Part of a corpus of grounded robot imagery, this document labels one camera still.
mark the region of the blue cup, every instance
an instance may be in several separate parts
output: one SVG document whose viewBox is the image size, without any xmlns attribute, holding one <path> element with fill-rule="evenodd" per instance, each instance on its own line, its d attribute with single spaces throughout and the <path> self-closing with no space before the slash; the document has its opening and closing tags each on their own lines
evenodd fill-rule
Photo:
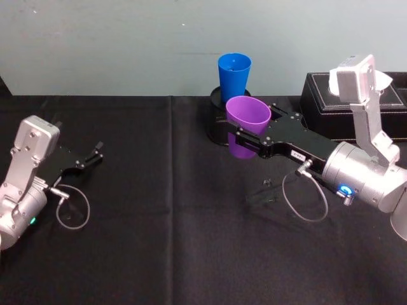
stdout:
<svg viewBox="0 0 407 305">
<path fill-rule="evenodd" d="M 232 97 L 244 95 L 251 64 L 248 56 L 239 53 L 224 54 L 219 58 L 217 66 L 223 103 Z"/>
</svg>

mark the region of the black box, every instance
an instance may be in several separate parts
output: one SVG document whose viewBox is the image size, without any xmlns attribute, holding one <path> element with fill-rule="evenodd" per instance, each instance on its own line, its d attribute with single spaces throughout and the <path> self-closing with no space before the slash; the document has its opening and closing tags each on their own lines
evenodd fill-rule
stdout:
<svg viewBox="0 0 407 305">
<path fill-rule="evenodd" d="M 407 72 L 386 72 L 393 82 L 380 96 L 383 130 L 407 140 Z M 300 100 L 306 126 L 332 140 L 355 142 L 352 111 L 329 91 L 329 73 L 308 73 Z"/>
</svg>

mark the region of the black table cloth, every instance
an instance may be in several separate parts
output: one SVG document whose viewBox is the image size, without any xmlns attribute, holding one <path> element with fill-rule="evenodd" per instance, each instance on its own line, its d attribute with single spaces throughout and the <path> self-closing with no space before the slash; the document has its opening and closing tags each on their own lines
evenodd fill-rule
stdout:
<svg viewBox="0 0 407 305">
<path fill-rule="evenodd" d="M 298 165 L 233 158 L 205 134 L 208 105 L 3 94 L 3 177 L 31 114 L 62 121 L 61 143 L 80 153 L 103 141 L 105 160 L 77 185 L 92 209 L 83 230 L 62 228 L 49 196 L 38 222 L 1 254 L 0 304 L 407 304 L 407 243 L 389 215 L 358 201 L 344 207 L 326 191 L 328 218 L 300 221 L 279 187 Z M 313 217 L 322 203 L 310 187 L 291 177 L 287 191 Z"/>
</svg>

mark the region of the gray wall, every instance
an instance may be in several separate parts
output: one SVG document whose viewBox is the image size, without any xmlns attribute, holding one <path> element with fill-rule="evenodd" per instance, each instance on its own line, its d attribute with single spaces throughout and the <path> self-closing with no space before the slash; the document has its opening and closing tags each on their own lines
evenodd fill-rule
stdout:
<svg viewBox="0 0 407 305">
<path fill-rule="evenodd" d="M 216 60 L 253 61 L 256 95 L 372 53 L 407 71 L 403 0 L 2 0 L 0 75 L 19 95 L 208 95 Z"/>
</svg>

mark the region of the label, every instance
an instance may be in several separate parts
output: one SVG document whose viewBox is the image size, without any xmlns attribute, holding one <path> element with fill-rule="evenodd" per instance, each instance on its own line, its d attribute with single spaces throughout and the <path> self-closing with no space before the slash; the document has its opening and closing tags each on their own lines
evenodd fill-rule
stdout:
<svg viewBox="0 0 407 305">
<path fill-rule="evenodd" d="M 296 151 L 291 151 L 291 156 L 293 156 L 296 159 L 301 160 L 302 162 L 305 162 L 306 157 L 303 154 L 300 154 L 299 152 Z"/>
</svg>

